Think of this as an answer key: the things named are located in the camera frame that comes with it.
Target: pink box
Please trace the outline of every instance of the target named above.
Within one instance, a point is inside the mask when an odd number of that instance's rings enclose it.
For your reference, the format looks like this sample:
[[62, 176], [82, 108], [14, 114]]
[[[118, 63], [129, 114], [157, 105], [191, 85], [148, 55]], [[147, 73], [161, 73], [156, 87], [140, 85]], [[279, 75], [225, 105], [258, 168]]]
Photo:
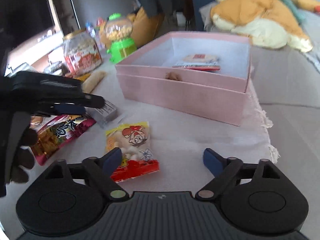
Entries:
[[[217, 55], [220, 71], [172, 68], [191, 54]], [[245, 37], [205, 32], [171, 32], [116, 65], [124, 96], [148, 104], [240, 125], [250, 73]], [[182, 81], [166, 80], [168, 72]]]

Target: television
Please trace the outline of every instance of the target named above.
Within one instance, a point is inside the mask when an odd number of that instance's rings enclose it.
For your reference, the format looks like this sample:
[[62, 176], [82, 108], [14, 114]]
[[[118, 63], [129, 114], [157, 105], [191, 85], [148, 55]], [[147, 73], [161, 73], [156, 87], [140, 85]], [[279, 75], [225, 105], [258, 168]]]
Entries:
[[0, 29], [13, 48], [53, 26], [48, 0], [0, 0]]

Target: cartoon character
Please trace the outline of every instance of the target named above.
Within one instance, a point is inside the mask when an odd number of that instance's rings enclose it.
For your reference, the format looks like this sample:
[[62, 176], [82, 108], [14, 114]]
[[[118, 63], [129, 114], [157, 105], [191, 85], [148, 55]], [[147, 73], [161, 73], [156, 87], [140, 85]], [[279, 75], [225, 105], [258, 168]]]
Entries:
[[129, 138], [129, 143], [134, 147], [139, 147], [147, 140], [147, 135], [142, 131], [144, 127], [141, 125], [130, 126], [122, 130], [122, 135]]

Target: table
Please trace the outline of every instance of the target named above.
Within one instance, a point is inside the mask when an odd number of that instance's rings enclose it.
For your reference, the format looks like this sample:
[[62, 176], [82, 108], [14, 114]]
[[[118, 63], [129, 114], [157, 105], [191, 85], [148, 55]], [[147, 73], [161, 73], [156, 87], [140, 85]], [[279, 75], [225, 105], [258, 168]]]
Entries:
[[[235, 156], [247, 163], [257, 163], [261, 158], [271, 159], [269, 134], [263, 127], [260, 105], [251, 81], [249, 88], [252, 92], [244, 109], [243, 124], [236, 127], [125, 99], [114, 65], [108, 61], [107, 55], [103, 55], [103, 58], [104, 63], [97, 70], [104, 70], [108, 75], [93, 93], [103, 96], [119, 108], [120, 118], [123, 118], [121, 122], [149, 121], [151, 149], [160, 163], [159, 172], [120, 183], [130, 194], [134, 190], [191, 191], [194, 194], [213, 179], [202, 162], [202, 154], [207, 147], [224, 157]], [[30, 180], [27, 184], [11, 183], [7, 186], [7, 196], [0, 199], [0, 221], [10, 239], [16, 239], [23, 233], [15, 213], [15, 204], [44, 169], [57, 159], [79, 163], [90, 156], [101, 157], [105, 154], [105, 141], [104, 130], [96, 124], [56, 152], [44, 166], [36, 164], [29, 172]]]

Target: red packet bottom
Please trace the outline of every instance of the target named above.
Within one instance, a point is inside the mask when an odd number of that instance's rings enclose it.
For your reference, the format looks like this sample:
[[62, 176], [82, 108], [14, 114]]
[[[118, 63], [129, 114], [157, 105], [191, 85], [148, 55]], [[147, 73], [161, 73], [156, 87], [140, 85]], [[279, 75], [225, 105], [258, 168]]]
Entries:
[[111, 175], [111, 179], [115, 182], [120, 182], [159, 170], [157, 160], [133, 161], [123, 158], [121, 165]]

